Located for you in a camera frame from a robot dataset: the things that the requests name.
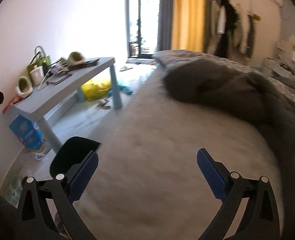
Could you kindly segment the light blue side table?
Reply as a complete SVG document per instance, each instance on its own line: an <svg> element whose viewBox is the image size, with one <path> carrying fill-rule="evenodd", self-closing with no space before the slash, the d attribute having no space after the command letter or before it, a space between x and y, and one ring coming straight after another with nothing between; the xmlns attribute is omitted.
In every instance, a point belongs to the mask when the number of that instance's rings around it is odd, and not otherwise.
<svg viewBox="0 0 295 240"><path fill-rule="evenodd" d="M58 85L48 85L40 90L34 90L30 96L13 107L18 114L39 125L39 129L50 148L57 153L62 147L62 142L53 132L52 127L45 120L44 116L72 92L107 68L109 68L112 81L113 108L115 110L121 109L122 101L114 64L114 57L102 57L97 65L73 71L71 77Z"/></svg>

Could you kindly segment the white lidded cup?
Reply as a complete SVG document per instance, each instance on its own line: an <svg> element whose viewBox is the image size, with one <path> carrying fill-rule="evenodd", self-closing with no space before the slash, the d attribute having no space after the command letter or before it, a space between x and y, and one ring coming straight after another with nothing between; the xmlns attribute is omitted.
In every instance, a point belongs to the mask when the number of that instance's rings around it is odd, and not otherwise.
<svg viewBox="0 0 295 240"><path fill-rule="evenodd" d="M30 76L34 85L40 85L44 79L43 67L34 65L33 69L30 71Z"/></svg>

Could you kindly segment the blue cardboard box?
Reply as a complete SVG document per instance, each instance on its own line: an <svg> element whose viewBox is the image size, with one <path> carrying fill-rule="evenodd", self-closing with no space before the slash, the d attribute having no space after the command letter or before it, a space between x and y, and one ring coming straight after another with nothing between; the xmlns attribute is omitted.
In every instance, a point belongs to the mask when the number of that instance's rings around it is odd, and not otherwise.
<svg viewBox="0 0 295 240"><path fill-rule="evenodd" d="M30 152L44 151L43 134L35 122L19 115L11 122L9 128Z"/></svg>

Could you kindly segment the green handbag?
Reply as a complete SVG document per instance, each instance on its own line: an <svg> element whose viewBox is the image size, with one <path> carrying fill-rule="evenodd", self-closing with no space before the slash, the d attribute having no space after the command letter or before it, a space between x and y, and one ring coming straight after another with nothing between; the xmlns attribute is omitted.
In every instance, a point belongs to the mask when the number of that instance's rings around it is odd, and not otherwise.
<svg viewBox="0 0 295 240"><path fill-rule="evenodd" d="M34 69L34 66L42 67L44 74L46 74L51 65L50 56L45 53L42 46L37 46L34 50L34 54L32 61L26 68L30 79L32 79L30 72Z"/></svg>

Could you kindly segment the pale green pet bowl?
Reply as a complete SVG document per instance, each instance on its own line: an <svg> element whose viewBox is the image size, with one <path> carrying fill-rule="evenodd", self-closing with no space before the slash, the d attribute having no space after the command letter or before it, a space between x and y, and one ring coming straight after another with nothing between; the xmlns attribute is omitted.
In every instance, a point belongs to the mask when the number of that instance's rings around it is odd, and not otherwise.
<svg viewBox="0 0 295 240"><path fill-rule="evenodd" d="M16 206L19 203L22 190L22 178L20 176L13 176L9 186L5 191L5 199L11 205Z"/></svg>

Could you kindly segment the grey bed sheet mattress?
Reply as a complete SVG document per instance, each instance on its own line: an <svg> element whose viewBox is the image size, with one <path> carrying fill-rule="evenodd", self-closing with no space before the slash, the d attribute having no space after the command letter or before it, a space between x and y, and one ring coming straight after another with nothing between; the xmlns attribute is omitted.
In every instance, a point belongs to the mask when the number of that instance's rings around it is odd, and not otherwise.
<svg viewBox="0 0 295 240"><path fill-rule="evenodd" d="M269 178L283 217L277 161L249 123L169 98L156 69L102 142L75 209L97 239L198 239L220 209L196 154L244 178Z"/></svg>

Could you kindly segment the black tablet on table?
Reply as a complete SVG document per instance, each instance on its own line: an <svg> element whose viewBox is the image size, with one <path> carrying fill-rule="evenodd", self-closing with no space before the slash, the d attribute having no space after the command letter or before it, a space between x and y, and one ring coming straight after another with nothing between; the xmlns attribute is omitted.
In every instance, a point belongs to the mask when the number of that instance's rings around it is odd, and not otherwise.
<svg viewBox="0 0 295 240"><path fill-rule="evenodd" d="M64 80L71 77L71 74L62 74L62 75L53 75L47 79L47 85L58 85L59 83L63 82Z"/></svg>

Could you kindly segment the brown sticks bundle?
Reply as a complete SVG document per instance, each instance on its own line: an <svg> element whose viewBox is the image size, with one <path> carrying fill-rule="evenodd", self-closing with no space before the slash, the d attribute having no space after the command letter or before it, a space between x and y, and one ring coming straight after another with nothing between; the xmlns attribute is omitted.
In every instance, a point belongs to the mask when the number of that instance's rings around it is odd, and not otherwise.
<svg viewBox="0 0 295 240"><path fill-rule="evenodd" d="M68 64L67 70L74 71L74 70L78 70L78 69L96 66L99 63L99 60L100 60L100 58L71 62Z"/></svg>

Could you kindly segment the keys with white ball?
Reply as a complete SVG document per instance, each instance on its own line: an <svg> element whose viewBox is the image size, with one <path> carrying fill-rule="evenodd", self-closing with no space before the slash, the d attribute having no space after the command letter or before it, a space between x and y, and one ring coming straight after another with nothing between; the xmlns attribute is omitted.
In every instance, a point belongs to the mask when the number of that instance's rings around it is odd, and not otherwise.
<svg viewBox="0 0 295 240"><path fill-rule="evenodd" d="M98 107L102 109L111 109L112 106L109 104L108 98L103 98L98 101Z"/></svg>

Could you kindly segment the yellow plastic bag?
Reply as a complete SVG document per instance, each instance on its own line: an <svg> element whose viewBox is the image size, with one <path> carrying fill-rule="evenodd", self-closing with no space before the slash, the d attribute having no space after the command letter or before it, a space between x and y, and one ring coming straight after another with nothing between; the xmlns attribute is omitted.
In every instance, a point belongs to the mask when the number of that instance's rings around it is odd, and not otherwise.
<svg viewBox="0 0 295 240"><path fill-rule="evenodd" d="M81 90L87 101L94 101L107 96L111 87L110 79L92 78L81 86Z"/></svg>

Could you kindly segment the dark grey fluffy blanket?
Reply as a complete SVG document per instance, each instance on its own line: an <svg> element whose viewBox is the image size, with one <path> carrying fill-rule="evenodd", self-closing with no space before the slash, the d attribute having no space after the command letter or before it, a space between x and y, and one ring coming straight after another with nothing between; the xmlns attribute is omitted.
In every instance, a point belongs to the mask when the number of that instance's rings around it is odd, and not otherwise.
<svg viewBox="0 0 295 240"><path fill-rule="evenodd" d="M284 202L284 235L295 234L295 89L235 61L188 50L165 50L154 59L177 101L217 108L254 126L278 160Z"/></svg>

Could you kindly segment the teal plush toy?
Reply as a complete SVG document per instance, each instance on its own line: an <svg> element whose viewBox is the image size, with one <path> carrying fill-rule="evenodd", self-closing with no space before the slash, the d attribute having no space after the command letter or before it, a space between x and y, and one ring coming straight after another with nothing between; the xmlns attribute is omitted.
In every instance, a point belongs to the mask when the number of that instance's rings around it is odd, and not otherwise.
<svg viewBox="0 0 295 240"><path fill-rule="evenodd" d="M118 85L118 89L119 91L123 92L126 95L132 95L133 94L133 90L131 89L131 87L125 86L125 85ZM111 97L113 95L112 89L109 90L109 92L107 93L107 97Z"/></svg>

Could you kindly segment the white vanity desk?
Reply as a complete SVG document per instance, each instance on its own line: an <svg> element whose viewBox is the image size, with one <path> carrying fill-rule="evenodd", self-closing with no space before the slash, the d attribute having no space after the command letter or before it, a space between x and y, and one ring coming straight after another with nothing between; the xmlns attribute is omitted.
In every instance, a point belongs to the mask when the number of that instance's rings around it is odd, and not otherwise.
<svg viewBox="0 0 295 240"><path fill-rule="evenodd" d="M269 76L281 76L292 78L295 74L294 68L284 62L286 56L284 48L276 46L272 57L266 57L263 60L262 72Z"/></svg>

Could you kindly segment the hanging clothes rack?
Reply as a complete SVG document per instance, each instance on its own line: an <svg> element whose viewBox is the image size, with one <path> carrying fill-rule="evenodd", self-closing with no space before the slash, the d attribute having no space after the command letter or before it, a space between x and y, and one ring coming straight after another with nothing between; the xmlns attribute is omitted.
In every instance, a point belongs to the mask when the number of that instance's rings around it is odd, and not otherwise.
<svg viewBox="0 0 295 240"><path fill-rule="evenodd" d="M243 12L241 4L211 0L209 41L206 52L218 57L247 62L252 58L256 23L261 17Z"/></svg>

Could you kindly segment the grey curtain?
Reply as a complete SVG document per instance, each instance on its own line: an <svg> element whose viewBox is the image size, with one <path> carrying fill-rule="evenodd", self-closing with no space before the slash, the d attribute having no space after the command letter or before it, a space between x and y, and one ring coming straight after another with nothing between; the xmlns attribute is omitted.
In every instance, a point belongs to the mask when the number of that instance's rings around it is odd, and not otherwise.
<svg viewBox="0 0 295 240"><path fill-rule="evenodd" d="M173 0L160 0L157 51L170 50L173 28Z"/></svg>

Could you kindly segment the round vanity mirror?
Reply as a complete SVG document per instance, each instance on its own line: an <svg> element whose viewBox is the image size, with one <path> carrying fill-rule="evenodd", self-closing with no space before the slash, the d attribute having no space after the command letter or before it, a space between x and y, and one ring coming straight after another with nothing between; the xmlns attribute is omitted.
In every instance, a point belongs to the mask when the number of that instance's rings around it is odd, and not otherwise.
<svg viewBox="0 0 295 240"><path fill-rule="evenodd" d="M288 39L287 54L290 61L295 63L295 35L291 35Z"/></svg>

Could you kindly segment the black framed window door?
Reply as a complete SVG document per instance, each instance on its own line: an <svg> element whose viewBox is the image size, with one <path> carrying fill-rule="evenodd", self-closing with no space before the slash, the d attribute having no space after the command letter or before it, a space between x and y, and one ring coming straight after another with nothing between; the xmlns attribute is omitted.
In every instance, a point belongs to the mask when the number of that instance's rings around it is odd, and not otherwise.
<svg viewBox="0 0 295 240"><path fill-rule="evenodd" d="M149 60L157 50L160 0L125 0L128 58Z"/></svg>

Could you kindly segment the yellow curtain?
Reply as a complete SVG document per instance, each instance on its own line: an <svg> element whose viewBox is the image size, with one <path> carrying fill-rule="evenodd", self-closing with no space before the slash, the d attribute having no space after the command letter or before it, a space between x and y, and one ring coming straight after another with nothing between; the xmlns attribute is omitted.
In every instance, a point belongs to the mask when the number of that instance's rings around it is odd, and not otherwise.
<svg viewBox="0 0 295 240"><path fill-rule="evenodd" d="M203 51L206 0L173 0L172 49Z"/></svg>

